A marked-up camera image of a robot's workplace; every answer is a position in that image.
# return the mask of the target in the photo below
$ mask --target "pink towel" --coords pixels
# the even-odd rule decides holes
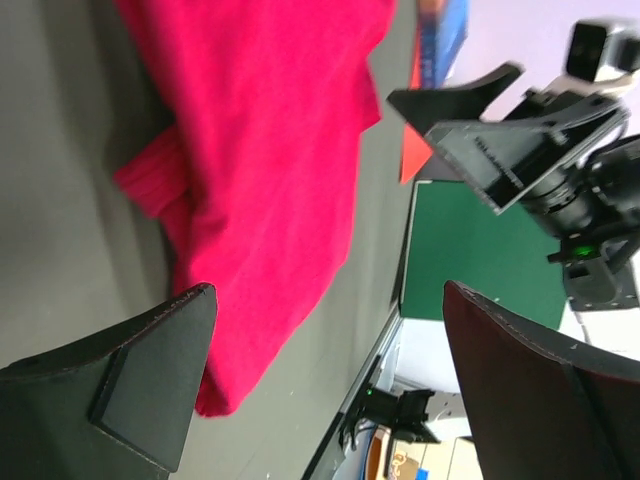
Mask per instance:
[[[393,0],[116,3],[177,120],[116,181],[166,229],[174,289],[217,287],[196,409],[230,414],[347,258]]]

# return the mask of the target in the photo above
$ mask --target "green board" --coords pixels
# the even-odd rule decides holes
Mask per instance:
[[[457,280],[524,317],[560,325],[562,269],[547,263],[558,242],[520,205],[500,216],[463,183],[416,184],[401,314],[442,320],[442,292]]]

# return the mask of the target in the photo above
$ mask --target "white camera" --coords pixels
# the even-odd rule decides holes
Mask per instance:
[[[580,20],[573,27],[565,72],[593,83],[640,70],[640,35],[629,19]]]

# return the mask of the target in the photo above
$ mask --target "blue book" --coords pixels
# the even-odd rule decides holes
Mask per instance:
[[[420,86],[444,84],[467,38],[469,0],[418,0]]]

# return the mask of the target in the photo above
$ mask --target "white wall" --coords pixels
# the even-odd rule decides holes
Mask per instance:
[[[576,20],[603,15],[640,20],[638,0],[470,0],[470,4],[469,37],[458,56],[451,82],[467,82],[506,61],[516,61],[526,70],[489,107],[485,118],[491,120],[508,113],[525,90],[542,89],[561,73]],[[629,93],[625,103],[636,114],[631,118],[628,133],[638,133],[640,88]],[[638,276],[640,257],[636,256],[635,264]],[[593,344],[640,359],[640,311],[589,314],[581,319]],[[561,331],[584,338],[568,309]],[[431,388],[457,390],[442,322],[408,320],[403,327],[402,342],[398,375]]]

